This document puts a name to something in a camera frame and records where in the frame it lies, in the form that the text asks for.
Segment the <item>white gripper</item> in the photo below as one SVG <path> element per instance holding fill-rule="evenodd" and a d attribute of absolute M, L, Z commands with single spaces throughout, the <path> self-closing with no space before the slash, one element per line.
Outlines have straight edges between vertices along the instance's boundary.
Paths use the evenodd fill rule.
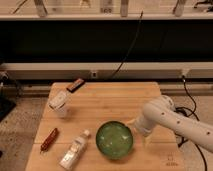
<path fill-rule="evenodd" d="M 156 126 L 153 121 L 144 116 L 138 116 L 137 118 L 128 121 L 127 124 L 134 127 L 144 137 L 148 137 Z"/>

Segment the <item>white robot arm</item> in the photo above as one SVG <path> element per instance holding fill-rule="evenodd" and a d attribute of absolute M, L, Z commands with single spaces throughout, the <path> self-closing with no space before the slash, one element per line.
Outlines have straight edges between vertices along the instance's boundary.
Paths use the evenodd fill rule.
<path fill-rule="evenodd" d="M 176 113 L 169 96 L 161 95 L 145 103 L 141 114 L 129 124 L 143 137 L 148 137 L 157 125 L 161 125 L 213 153 L 213 126 Z"/>

